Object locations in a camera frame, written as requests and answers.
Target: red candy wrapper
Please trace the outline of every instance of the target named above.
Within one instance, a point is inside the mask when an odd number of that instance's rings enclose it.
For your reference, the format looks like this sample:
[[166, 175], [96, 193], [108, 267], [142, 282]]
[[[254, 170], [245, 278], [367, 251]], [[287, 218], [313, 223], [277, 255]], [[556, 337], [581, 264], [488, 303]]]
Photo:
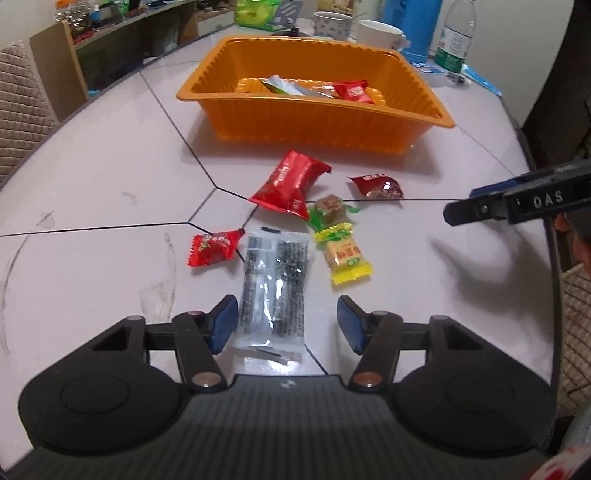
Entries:
[[359, 80], [358, 82], [342, 82], [334, 83], [333, 88], [335, 92], [343, 100], [351, 100], [352, 102], [371, 103], [375, 105], [369, 95], [365, 93], [365, 89], [368, 86], [367, 80]]
[[404, 194], [400, 184], [384, 173], [350, 177], [355, 182], [361, 195], [372, 200], [402, 200]]
[[308, 189], [320, 175], [330, 171], [330, 165], [291, 150], [249, 200], [269, 210], [293, 213], [309, 220], [306, 208]]
[[213, 235], [196, 235], [193, 238], [191, 253], [187, 265], [200, 267], [212, 265], [234, 256], [240, 237], [244, 235], [242, 228], [231, 232], [219, 232]]
[[585, 465], [589, 459], [591, 459], [591, 445], [570, 446], [555, 457], [552, 457], [527, 478], [528, 480], [588, 478], [588, 475], [583, 476], [582, 474], [589, 472], [589, 470], [585, 469]]

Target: green candy wrapper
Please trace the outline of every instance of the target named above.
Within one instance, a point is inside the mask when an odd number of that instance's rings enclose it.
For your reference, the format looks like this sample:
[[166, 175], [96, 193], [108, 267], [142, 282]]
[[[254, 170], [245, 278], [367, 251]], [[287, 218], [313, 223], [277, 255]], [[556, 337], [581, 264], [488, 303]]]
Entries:
[[277, 26], [271, 22], [281, 0], [238, 0], [236, 3], [236, 23], [243, 27], [273, 31]]
[[308, 207], [310, 225], [315, 232], [320, 232], [337, 223], [347, 221], [347, 213], [358, 213], [359, 209], [347, 205], [336, 195], [321, 198], [313, 206]]

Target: wall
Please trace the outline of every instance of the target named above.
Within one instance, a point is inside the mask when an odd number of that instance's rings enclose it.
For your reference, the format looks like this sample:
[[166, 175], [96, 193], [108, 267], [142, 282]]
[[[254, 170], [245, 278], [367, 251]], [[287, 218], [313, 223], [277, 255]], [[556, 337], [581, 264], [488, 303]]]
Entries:
[[318, 9], [317, 0], [303, 0], [301, 3], [300, 17], [301, 18], [312, 18], [314, 12]]
[[50, 27], [54, 0], [0, 0], [0, 48]]
[[[444, 0], [432, 48], [454, 0]], [[569, 23], [573, 0], [476, 0], [476, 34], [467, 63], [503, 92], [523, 125], [534, 106]]]

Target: green plastic bag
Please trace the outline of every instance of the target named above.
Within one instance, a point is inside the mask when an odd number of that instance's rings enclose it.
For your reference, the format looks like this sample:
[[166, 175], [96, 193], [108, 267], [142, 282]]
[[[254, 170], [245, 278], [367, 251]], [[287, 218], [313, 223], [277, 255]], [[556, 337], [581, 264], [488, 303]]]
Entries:
[[238, 0], [236, 3], [236, 23], [243, 27], [273, 31], [277, 25], [272, 21], [281, 0]]

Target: plastic water bottle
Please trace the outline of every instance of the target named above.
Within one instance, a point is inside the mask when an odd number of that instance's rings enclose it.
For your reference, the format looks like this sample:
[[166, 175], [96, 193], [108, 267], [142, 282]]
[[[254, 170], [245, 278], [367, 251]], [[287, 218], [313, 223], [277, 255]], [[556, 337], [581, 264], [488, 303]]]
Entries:
[[437, 45], [435, 63], [460, 73], [476, 28], [474, 0], [456, 0], [445, 17], [441, 38]]

